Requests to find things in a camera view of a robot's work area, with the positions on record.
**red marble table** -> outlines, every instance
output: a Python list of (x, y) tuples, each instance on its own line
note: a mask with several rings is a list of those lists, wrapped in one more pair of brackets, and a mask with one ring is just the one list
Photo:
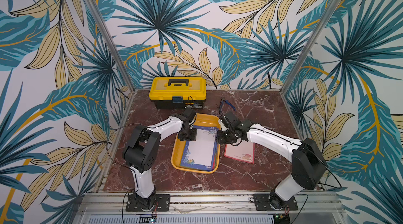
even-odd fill
[[(138, 90), (131, 107), (127, 124), (142, 123), (152, 125), (168, 118), (170, 113), (182, 110), (157, 110), (148, 97), (149, 90)], [(291, 123), (284, 102), (278, 91), (223, 91), (208, 90), (203, 110), (198, 113), (218, 115), (216, 104), (225, 97), (237, 109), (241, 120), (249, 119), (285, 136), (298, 138)], [(223, 112), (229, 110), (224, 105)], [(125, 128), (118, 145), (115, 161), (124, 163), (122, 151), (135, 126)], [(255, 163), (246, 163), (224, 157), (225, 146), (221, 146), (220, 163), (212, 174), (199, 174), (175, 169), (171, 164), (171, 154), (175, 135), (160, 143), (157, 160), (152, 168), (152, 176), (157, 191), (269, 191), (290, 174), (291, 165), (279, 154), (255, 144)], [(118, 192), (133, 189), (131, 172), (113, 164), (105, 182), (104, 191)]]

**toolbox lid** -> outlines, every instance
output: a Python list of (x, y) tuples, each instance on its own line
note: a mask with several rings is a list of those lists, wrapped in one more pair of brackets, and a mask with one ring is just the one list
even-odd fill
[(182, 96), (184, 100), (188, 98), (205, 100), (205, 79), (202, 77), (154, 78), (149, 94), (150, 100), (172, 100), (172, 96)]

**tropical leaf wallpaper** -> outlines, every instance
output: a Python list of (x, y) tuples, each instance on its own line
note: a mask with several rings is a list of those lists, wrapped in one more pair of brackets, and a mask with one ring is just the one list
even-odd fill
[(342, 0), (286, 93), (353, 224), (403, 223), (402, 7)]
[(2, 0), (0, 47), (0, 223), (70, 223), (129, 89), (83, 0)]
[(153, 76), (174, 75), (204, 77), (212, 89), (251, 89), (282, 86), (280, 76), (298, 57), (328, 1), (108, 0), (108, 6), (98, 5), (136, 88), (149, 88)]

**paper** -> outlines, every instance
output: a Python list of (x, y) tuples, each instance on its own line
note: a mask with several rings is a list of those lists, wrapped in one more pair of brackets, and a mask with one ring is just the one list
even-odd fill
[(217, 150), (216, 127), (194, 126), (197, 129), (196, 141), (187, 141), (181, 166), (198, 170), (211, 170)]
[(255, 163), (255, 144), (251, 141), (242, 141), (239, 146), (227, 144), (224, 156), (247, 163)]

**mounting plate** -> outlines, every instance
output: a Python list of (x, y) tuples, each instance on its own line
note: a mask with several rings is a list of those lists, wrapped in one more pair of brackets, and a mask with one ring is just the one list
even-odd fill
[(167, 212), (169, 211), (170, 198), (171, 195), (169, 194), (156, 194), (154, 206), (152, 207), (152, 209), (143, 209), (142, 205), (137, 204), (137, 201), (135, 200), (135, 195), (129, 195), (127, 197), (126, 211), (128, 212), (153, 211), (155, 210), (155, 206), (157, 206), (158, 202), (157, 211)]
[[(272, 211), (274, 210), (270, 206), (270, 194), (269, 193), (256, 193), (253, 194), (253, 199), (256, 207), (256, 211)], [(285, 202), (289, 207), (290, 211), (298, 210), (297, 202), (293, 196), (291, 199)]]

